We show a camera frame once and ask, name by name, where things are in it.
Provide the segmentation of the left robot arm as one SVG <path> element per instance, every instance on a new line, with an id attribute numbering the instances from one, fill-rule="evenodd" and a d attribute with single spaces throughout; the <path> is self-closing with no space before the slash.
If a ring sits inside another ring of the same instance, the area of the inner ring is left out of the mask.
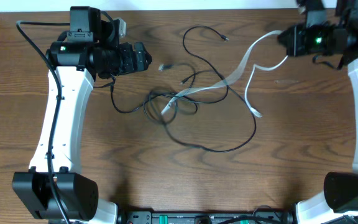
<path id="1" fill-rule="evenodd" d="M 89 6 L 73 6 L 67 30 L 40 56 L 48 67 L 48 101 L 40 140 L 12 189 L 30 214 L 51 223 L 122 223 L 115 203 L 100 199 L 81 174 L 85 111 L 97 78 L 142 72 L 152 57 L 141 42 L 120 43 L 126 23 Z"/>

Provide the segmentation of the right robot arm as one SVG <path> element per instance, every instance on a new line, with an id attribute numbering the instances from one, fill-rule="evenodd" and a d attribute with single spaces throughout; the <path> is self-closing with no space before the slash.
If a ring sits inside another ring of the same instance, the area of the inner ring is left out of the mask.
<path id="1" fill-rule="evenodd" d="M 282 223 L 358 223 L 358 0 L 338 1 L 337 24 L 326 19 L 322 1 L 299 0 L 305 21 L 283 31 L 277 38 L 289 57 L 312 55 L 319 64 L 320 56 L 340 55 L 335 70 L 347 67 L 354 95 L 356 148 L 352 172 L 329 172 L 323 191 L 296 203 L 281 217 Z"/>

